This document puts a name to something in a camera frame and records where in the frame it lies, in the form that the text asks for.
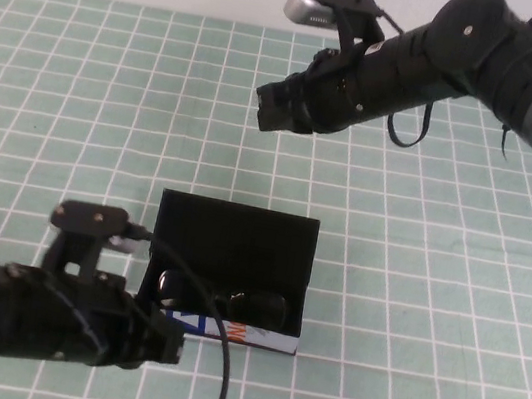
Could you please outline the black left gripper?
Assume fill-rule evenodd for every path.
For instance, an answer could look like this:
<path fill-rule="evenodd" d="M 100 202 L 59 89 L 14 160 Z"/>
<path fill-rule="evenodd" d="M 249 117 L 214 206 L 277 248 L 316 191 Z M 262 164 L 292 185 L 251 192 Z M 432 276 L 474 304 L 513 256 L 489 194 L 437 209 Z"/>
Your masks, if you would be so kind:
<path fill-rule="evenodd" d="M 126 291 L 125 277 L 100 274 L 98 281 L 108 299 L 105 308 L 99 310 L 94 318 L 101 324 L 107 349 L 94 366 L 139 369 L 152 357 L 155 335 L 161 340 L 153 362 L 177 365 L 185 343 L 182 323 L 167 316 L 153 303 L 138 303 Z"/>

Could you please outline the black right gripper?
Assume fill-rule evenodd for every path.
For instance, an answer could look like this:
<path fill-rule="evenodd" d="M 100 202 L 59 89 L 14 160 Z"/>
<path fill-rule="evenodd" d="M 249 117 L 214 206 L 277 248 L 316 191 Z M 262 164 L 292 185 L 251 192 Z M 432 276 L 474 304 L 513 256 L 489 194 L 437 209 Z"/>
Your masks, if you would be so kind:
<path fill-rule="evenodd" d="M 348 59 L 325 49 L 305 71 L 256 88 L 260 131 L 312 135 L 390 115 L 398 69 L 383 50 Z"/>

